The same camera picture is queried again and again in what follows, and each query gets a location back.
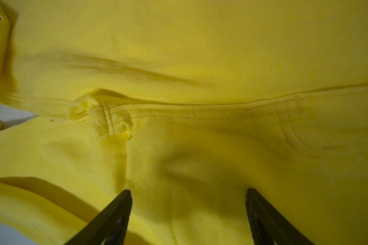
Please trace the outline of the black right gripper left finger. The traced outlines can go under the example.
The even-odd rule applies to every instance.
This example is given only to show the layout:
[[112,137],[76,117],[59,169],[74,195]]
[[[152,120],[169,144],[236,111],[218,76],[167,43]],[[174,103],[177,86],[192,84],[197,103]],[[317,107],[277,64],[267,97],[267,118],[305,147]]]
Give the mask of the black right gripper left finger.
[[132,209],[130,190],[122,191],[66,245],[124,244]]

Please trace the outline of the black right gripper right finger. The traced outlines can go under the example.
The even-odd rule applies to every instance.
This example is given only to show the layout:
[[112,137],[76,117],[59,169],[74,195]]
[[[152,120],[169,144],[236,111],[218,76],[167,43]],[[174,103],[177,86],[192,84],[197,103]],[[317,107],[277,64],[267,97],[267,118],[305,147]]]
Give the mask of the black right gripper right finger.
[[257,190],[247,190],[245,206],[255,245],[313,244]]

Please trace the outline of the yellow trousers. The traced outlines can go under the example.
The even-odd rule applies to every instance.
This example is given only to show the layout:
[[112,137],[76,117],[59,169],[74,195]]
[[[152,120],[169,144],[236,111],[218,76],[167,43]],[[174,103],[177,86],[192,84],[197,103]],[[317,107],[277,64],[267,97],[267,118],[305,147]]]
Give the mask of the yellow trousers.
[[123,190],[128,245],[251,245],[256,189],[368,245],[368,1],[0,1],[0,223],[62,245]]

